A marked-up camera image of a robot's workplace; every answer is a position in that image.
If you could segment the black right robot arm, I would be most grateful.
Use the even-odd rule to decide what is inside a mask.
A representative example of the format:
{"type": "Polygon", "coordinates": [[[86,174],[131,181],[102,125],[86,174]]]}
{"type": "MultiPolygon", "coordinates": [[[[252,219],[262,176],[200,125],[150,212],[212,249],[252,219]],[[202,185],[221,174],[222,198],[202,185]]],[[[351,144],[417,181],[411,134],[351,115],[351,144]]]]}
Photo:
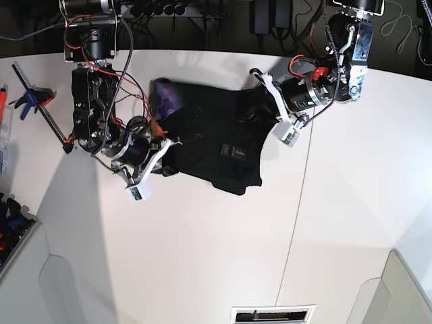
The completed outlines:
{"type": "Polygon", "coordinates": [[[171,176],[163,156],[177,140],[165,139],[153,119],[139,83],[128,73],[134,35],[124,19],[121,1],[60,1],[65,20],[63,32],[66,62],[74,62],[72,97],[73,130],[63,144],[71,153],[75,144],[92,158],[109,158],[103,167],[136,188],[150,173],[171,176]],[[123,82],[135,86],[142,113],[123,122],[116,113],[123,82]]]}

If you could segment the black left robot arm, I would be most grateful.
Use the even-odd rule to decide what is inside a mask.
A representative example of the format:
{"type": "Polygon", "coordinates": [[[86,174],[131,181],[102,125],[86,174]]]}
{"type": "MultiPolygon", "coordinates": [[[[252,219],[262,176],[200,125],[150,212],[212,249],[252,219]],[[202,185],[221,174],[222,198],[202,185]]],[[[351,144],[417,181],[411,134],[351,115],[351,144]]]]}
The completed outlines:
{"type": "Polygon", "coordinates": [[[310,120],[308,109],[358,100],[373,39],[370,18],[383,12],[383,1],[322,1],[298,32],[293,1],[251,1],[252,32],[279,42],[291,36],[293,47],[283,50],[291,59],[281,71],[249,71],[259,84],[239,95],[239,121],[286,119],[300,128],[310,120]]]}

